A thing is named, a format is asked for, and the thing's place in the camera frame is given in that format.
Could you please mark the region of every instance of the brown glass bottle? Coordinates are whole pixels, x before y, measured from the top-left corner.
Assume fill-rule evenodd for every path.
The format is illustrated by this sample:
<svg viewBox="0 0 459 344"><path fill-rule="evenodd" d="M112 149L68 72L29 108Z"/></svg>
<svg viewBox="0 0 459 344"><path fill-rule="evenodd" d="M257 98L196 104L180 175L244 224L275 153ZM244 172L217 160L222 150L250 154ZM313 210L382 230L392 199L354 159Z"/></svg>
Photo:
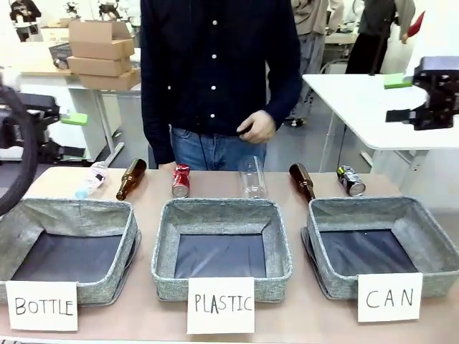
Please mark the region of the brown glass bottle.
<svg viewBox="0 0 459 344"><path fill-rule="evenodd" d="M126 196L135 189L145 175L146 162L142 159L135 159L121 178L120 191L116 194L116 199L124 201Z"/></svg>
<svg viewBox="0 0 459 344"><path fill-rule="evenodd" d="M306 168L302 163L294 163L292 166L290 166L288 171L295 181L295 185L298 191L309 203L311 199L316 197L316 195L314 194L314 183L311 180L311 177L309 176Z"/></svg>

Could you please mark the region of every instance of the navy shirt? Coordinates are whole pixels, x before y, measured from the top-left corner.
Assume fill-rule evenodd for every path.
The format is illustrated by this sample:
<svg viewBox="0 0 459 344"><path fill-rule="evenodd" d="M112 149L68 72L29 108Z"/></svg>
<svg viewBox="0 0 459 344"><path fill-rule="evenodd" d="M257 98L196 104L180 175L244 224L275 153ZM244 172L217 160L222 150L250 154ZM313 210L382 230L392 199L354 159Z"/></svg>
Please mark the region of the navy shirt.
<svg viewBox="0 0 459 344"><path fill-rule="evenodd" d="M265 110L279 127L301 91L290 0L141 0L142 116L157 163L169 125L237 135ZM265 62L271 98L266 104Z"/></svg>

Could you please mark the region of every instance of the label card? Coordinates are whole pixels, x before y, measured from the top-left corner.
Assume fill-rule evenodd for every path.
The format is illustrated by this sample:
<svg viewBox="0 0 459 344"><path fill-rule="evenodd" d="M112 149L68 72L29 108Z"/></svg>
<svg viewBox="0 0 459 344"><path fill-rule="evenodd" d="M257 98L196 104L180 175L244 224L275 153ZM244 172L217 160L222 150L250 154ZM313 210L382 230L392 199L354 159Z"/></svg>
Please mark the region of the label card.
<svg viewBox="0 0 459 344"><path fill-rule="evenodd" d="M419 319L422 273L360 274L359 322Z"/></svg>
<svg viewBox="0 0 459 344"><path fill-rule="evenodd" d="M13 330L77 331L76 282L6 282Z"/></svg>
<svg viewBox="0 0 459 344"><path fill-rule="evenodd" d="M190 278L189 335L255 332L253 277Z"/></svg>

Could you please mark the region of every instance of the bottle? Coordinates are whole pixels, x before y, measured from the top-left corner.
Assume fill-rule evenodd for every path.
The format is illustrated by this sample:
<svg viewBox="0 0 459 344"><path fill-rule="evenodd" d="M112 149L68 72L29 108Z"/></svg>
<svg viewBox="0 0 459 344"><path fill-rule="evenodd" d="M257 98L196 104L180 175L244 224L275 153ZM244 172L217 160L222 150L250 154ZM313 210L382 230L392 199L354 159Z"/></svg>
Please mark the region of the bottle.
<svg viewBox="0 0 459 344"><path fill-rule="evenodd" d="M121 178L120 191L116 194L116 199L124 201L126 196L135 189L145 175L146 162L142 159L134 159L129 168Z"/></svg>
<svg viewBox="0 0 459 344"><path fill-rule="evenodd" d="M302 163L294 163L290 166L289 170L290 176L295 181L298 191L306 198L306 201L309 203L311 199L314 199L316 195L314 194L314 183L309 176L306 168Z"/></svg>
<svg viewBox="0 0 459 344"><path fill-rule="evenodd" d="M246 156L239 162L242 193L248 199L265 199L268 196L265 175L257 156Z"/></svg>
<svg viewBox="0 0 459 344"><path fill-rule="evenodd" d="M89 171L83 182L80 184L75 197L77 199L85 199L90 194L93 194L99 186L106 180L108 169L104 162L94 163L89 167Z"/></svg>

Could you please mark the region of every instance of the black cable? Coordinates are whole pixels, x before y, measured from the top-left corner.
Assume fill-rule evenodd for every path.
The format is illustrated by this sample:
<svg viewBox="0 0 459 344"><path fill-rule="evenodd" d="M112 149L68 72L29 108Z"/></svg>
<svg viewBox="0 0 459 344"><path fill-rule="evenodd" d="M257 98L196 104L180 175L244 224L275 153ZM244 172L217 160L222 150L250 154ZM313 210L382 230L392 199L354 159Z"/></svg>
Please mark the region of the black cable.
<svg viewBox="0 0 459 344"><path fill-rule="evenodd" d="M202 158L204 158L204 163L206 164L206 171L208 171L209 166L207 165L206 153L204 152L204 146L202 145L201 134L198 134L198 136L199 136L199 143L201 143Z"/></svg>
<svg viewBox="0 0 459 344"><path fill-rule="evenodd" d="M32 185L38 165L38 145L30 114L21 103L16 92L0 82L0 97L11 109L11 119L18 125L20 139L24 147L21 172L10 185L8 191L0 197L1 216L13 209Z"/></svg>
<svg viewBox="0 0 459 344"><path fill-rule="evenodd" d="M347 131L347 125L344 125L343 138L341 139L341 145L339 146L338 164L336 166L336 170L338 170L338 168L339 168L339 162L341 160L341 152L343 150L344 137L346 136L346 131Z"/></svg>

